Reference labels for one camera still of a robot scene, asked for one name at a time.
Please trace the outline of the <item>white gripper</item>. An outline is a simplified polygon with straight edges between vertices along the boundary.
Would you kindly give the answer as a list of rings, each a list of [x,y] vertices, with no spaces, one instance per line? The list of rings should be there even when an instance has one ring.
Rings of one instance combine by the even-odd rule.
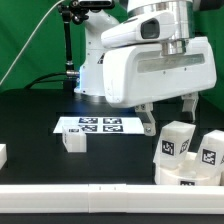
[[[181,96],[182,112],[190,121],[196,119],[197,92],[216,83],[212,48],[207,38],[197,37],[184,54],[164,56],[159,44],[110,50],[103,61],[103,80],[107,102],[117,108],[136,106],[144,134],[154,136],[152,102]]]

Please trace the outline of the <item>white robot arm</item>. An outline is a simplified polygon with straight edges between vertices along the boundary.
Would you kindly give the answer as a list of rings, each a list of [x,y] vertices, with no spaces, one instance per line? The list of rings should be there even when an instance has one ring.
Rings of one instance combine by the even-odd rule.
[[[224,6],[224,0],[127,0],[122,23],[91,12],[87,54],[74,91],[115,108],[135,109],[144,133],[156,134],[157,101],[181,97],[195,117],[198,93],[215,86],[217,75],[208,38],[195,36],[193,13]]]

